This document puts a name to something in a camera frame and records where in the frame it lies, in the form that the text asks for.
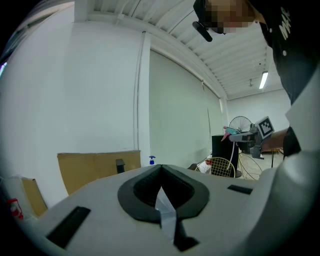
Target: ceiling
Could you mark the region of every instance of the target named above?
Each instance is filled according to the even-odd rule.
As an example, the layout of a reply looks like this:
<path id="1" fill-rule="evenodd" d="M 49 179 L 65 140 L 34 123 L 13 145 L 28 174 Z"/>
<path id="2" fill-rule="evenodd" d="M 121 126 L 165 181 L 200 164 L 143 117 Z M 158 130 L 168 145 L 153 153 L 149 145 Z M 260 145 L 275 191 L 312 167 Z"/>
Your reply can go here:
<path id="1" fill-rule="evenodd" d="M 280 77 L 259 24 L 237 33 L 212 33 L 207 42 L 192 27 L 195 0 L 94 0 L 90 11 L 123 13 L 169 33 L 191 49 L 210 69 L 229 100 L 282 89 Z M 269 71 L 264 89 L 262 72 Z"/>

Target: black slot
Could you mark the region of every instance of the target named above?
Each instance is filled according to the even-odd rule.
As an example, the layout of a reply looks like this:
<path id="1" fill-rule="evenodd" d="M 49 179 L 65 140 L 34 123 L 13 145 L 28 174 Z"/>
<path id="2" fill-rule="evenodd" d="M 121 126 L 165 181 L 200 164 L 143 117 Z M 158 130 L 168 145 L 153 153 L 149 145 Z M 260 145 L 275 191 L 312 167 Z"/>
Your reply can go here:
<path id="1" fill-rule="evenodd" d="M 90 211 L 88 208 L 77 206 L 46 238 L 57 246 L 65 248 Z"/>
<path id="2" fill-rule="evenodd" d="M 230 185 L 228 186 L 228 189 L 237 191 L 243 194 L 247 194 L 247 195 L 250 195 L 253 190 L 252 188 L 249 188 L 249 187 L 243 187 L 243 186 L 237 186 L 237 185 Z"/>

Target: cardboard sheet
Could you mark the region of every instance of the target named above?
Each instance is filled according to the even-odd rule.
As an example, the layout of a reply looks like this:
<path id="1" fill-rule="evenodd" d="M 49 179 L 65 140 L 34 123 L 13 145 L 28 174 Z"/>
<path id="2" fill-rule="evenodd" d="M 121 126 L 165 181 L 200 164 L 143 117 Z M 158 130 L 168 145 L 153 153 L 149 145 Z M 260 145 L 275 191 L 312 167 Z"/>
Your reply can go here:
<path id="1" fill-rule="evenodd" d="M 34 213 L 38 217 L 41 216 L 48 208 L 41 196 L 36 180 L 31 178 L 21 178 L 21 181 L 26 197 L 29 200 Z"/>
<path id="2" fill-rule="evenodd" d="M 92 181 L 116 175 L 116 159 L 123 159 L 125 172 L 141 167 L 140 151 L 60 153 L 57 158 L 61 176 L 69 195 Z"/>

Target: tennis racket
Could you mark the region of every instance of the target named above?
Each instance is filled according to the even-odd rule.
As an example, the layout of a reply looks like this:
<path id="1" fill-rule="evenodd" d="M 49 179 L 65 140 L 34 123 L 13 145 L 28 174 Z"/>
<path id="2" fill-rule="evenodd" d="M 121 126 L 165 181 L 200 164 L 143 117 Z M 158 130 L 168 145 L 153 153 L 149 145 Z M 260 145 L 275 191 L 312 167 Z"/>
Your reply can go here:
<path id="1" fill-rule="evenodd" d="M 250 156 L 240 153 L 239 154 L 239 165 L 242 172 L 242 176 L 245 180 L 259 180 L 262 174 L 262 169 Z"/>
<path id="2" fill-rule="evenodd" d="M 236 174 L 234 165 L 229 160 L 222 157 L 212 157 L 204 160 L 198 164 L 195 171 L 232 178 L 234 178 Z"/>

